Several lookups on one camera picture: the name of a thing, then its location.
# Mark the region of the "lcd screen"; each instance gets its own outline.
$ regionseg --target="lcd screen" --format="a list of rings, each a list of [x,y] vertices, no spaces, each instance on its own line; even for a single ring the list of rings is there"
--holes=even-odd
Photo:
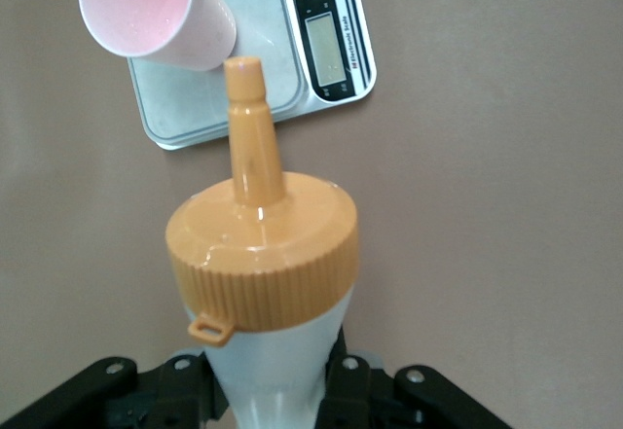
[[[310,38],[313,65],[320,87],[330,86],[346,79],[338,35],[331,13],[307,18],[305,24]]]

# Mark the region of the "orange bottle cap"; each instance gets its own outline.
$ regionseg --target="orange bottle cap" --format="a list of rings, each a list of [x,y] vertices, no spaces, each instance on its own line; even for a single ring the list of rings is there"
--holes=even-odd
[[[166,243],[189,332],[220,346],[235,331],[302,324],[358,273],[357,214],[337,185],[282,172],[259,59],[225,62],[233,178],[183,203]]]

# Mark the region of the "scale platform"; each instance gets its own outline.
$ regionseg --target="scale platform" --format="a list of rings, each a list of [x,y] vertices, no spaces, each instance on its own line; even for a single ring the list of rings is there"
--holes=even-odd
[[[276,122],[352,102],[376,80],[360,0],[225,0],[238,36],[232,55],[262,60]],[[145,59],[129,70],[145,132],[176,150],[227,135],[223,67],[197,72]]]

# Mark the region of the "scale display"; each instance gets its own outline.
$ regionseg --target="scale display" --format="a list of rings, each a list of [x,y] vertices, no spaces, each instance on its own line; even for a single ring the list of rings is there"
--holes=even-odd
[[[365,96],[376,67],[361,0],[225,0],[237,23],[232,55],[262,60],[276,122]],[[147,135],[175,150],[227,134],[223,68],[197,72],[129,61]]]

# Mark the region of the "plastic cup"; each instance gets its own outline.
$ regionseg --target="plastic cup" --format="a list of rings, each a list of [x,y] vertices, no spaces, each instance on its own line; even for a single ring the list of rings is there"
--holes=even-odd
[[[223,0],[79,0],[104,49],[187,69],[213,69],[230,55],[236,24]]]

